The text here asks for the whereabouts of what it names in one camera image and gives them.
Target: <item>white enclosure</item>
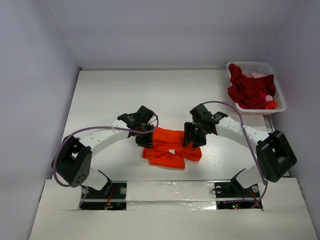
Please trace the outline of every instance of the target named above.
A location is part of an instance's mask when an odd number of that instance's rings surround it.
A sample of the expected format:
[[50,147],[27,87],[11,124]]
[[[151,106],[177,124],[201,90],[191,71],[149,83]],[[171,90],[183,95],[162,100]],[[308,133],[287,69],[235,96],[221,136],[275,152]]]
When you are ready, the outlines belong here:
[[3,0],[0,238],[29,238],[80,68],[231,61],[273,68],[287,108],[271,117],[296,154],[290,173],[319,236],[319,12],[318,0]]

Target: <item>laundry basket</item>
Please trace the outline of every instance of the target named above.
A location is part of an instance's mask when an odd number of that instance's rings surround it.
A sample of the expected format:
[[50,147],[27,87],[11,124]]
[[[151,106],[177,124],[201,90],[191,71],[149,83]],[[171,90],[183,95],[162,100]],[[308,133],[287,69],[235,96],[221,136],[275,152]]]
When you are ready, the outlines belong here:
[[[241,68],[242,73],[245,74],[246,76],[249,76],[250,73],[259,73],[259,74],[264,74],[264,75],[270,75],[274,74],[274,71],[272,68],[265,62],[258,62],[258,61],[233,61],[229,62],[226,65],[228,75],[229,75],[229,80],[231,78],[231,73],[229,71],[229,65],[230,64],[235,64],[239,68]],[[274,76],[273,79],[274,85],[275,85],[275,95],[273,96],[273,99],[276,101],[277,107],[276,109],[244,109],[239,106],[238,103],[235,104],[236,108],[240,110],[242,114],[250,114],[250,115],[270,115],[273,113],[278,113],[278,112],[283,112],[286,110],[286,102],[284,99],[284,96],[281,92],[280,86],[278,84],[276,76]]]

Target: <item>screw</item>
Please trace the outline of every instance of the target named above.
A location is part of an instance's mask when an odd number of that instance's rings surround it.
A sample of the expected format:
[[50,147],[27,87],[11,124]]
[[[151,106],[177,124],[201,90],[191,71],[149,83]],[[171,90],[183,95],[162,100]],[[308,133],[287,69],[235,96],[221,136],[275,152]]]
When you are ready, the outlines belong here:
[[125,187],[120,188],[120,194],[126,194],[127,189]]
[[214,190],[215,190],[215,192],[216,192],[217,194],[222,193],[221,186],[216,186]]
[[254,193],[258,193],[258,192],[259,192],[258,186],[256,186],[256,185],[252,186],[252,191],[253,191]]

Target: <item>orange cloth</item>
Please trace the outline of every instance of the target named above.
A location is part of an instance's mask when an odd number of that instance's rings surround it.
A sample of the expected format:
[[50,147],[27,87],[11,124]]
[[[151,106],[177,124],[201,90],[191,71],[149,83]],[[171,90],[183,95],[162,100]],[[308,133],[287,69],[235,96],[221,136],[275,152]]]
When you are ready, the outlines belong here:
[[275,100],[273,101],[268,101],[266,103],[265,109],[276,109],[277,108],[277,102]]
[[197,162],[201,159],[200,147],[192,144],[183,147],[184,132],[158,127],[153,132],[153,148],[144,148],[142,158],[149,159],[151,165],[175,169],[185,169],[185,159]]

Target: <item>white tabletop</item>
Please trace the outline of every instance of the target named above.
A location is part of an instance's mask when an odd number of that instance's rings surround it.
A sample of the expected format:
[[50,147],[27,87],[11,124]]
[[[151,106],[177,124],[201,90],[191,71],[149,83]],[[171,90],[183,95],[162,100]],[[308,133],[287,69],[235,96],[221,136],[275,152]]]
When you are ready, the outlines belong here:
[[[141,105],[159,115],[160,127],[183,130],[184,122],[191,120],[189,111],[197,104],[209,100],[231,103],[228,86],[225,70],[81,71],[64,136],[80,128],[107,125],[117,116],[134,112]],[[207,108],[212,113],[221,111],[238,120],[233,110],[224,105],[212,104]],[[262,116],[245,116],[244,122],[266,130]],[[199,163],[186,160],[185,170],[165,169],[149,165],[142,159],[142,148],[129,138],[100,152],[91,166],[104,171],[115,181],[154,181],[230,179],[239,170],[253,164],[249,150],[229,139],[209,135],[207,145],[201,149],[203,157]],[[202,201],[215,200],[209,195],[210,185],[205,182],[189,184],[196,190],[193,188],[188,192],[188,188],[186,191],[197,201],[202,192],[205,193]],[[154,182],[129,182],[128,193],[135,190],[139,198],[147,196],[149,200],[152,197],[152,202],[166,204],[162,201],[166,191],[154,194],[153,185]],[[142,186],[142,189],[130,189],[130,186]],[[125,211],[86,211],[78,209],[80,195],[80,187],[61,187],[54,179],[47,180],[30,239],[317,239],[294,178],[269,183],[262,200],[263,211],[185,210],[179,207],[168,210],[167,205],[160,210],[158,207],[150,210],[143,205]]]
[[[158,114],[161,128],[183,131],[184,123],[192,120],[189,111],[198,104],[210,100],[233,104],[228,86],[226,70],[81,71],[64,136],[80,128],[108,125],[141,105]],[[228,106],[211,103],[206,107],[239,121]],[[244,123],[267,130],[261,115],[244,116]],[[114,181],[222,180],[254,164],[246,147],[213,134],[201,150],[202,159],[198,163],[185,160],[185,170],[163,168],[142,159],[143,149],[131,137],[100,152],[91,166]]]

